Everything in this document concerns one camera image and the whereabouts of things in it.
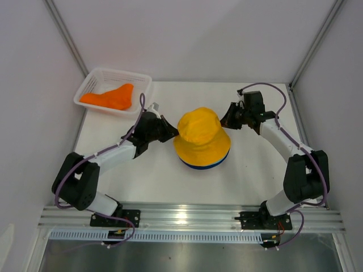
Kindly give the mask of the yellow hat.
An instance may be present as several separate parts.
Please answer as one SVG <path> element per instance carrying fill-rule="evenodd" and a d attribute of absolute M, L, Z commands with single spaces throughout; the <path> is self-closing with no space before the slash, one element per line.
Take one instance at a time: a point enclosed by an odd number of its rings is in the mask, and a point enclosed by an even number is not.
<path fill-rule="evenodd" d="M 231 139 L 217 114 L 209 108 L 201 107 L 184 114 L 177 130 L 174 149 L 179 159 L 191 168 L 213 168 L 229 154 Z"/>

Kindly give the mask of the orange hat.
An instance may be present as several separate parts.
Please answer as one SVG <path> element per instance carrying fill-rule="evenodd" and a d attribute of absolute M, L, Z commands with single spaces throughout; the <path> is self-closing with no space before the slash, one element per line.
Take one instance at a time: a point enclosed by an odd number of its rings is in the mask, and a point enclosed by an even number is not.
<path fill-rule="evenodd" d="M 127 83 L 117 89 L 101 94 L 84 94 L 79 101 L 85 104 L 123 111 L 129 109 L 132 106 L 133 89 L 134 86 L 130 83 Z"/>

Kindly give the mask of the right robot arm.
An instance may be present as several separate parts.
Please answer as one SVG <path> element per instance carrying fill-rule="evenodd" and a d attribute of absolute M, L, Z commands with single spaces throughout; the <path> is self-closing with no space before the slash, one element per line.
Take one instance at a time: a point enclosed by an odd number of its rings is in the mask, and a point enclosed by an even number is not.
<path fill-rule="evenodd" d="M 282 191 L 261 204 L 259 224 L 266 229 L 279 222 L 279 215 L 301 205 L 325 204 L 329 183 L 328 156 L 297 141 L 279 120 L 278 113 L 267 111 L 259 91 L 238 90 L 239 100 L 232 102 L 221 120 L 224 128 L 239 130 L 247 125 L 268 141 L 286 162 Z"/>

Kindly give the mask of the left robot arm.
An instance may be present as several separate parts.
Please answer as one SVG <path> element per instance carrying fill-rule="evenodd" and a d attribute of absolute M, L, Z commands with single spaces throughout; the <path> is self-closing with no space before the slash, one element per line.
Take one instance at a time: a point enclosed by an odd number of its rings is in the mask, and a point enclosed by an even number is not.
<path fill-rule="evenodd" d="M 147 110 L 120 141 L 92 155 L 69 153 L 52 185 L 54 202 L 60 209 L 71 207 L 103 214 L 110 227 L 118 226 L 123 214 L 119 203 L 98 191 L 99 177 L 110 169 L 139 157 L 154 141 L 166 142 L 179 135 L 163 115 Z"/>

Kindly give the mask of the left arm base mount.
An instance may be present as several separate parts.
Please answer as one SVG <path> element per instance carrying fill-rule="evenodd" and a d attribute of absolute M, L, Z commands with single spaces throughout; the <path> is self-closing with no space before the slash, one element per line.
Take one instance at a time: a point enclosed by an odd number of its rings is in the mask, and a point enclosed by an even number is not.
<path fill-rule="evenodd" d="M 139 227 L 141 219 L 140 210 L 118 209 L 112 215 L 101 215 L 94 213 L 90 219 L 91 227 L 108 227 L 108 228 L 135 228 Z"/>

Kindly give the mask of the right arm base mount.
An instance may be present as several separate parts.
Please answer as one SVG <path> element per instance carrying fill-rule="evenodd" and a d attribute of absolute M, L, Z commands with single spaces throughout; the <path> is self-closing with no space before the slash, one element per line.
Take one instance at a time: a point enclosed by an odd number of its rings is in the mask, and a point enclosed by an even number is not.
<path fill-rule="evenodd" d="M 270 216 L 258 211 L 242 211 L 234 218 L 243 230 L 292 230 L 292 220 L 287 214 Z"/>

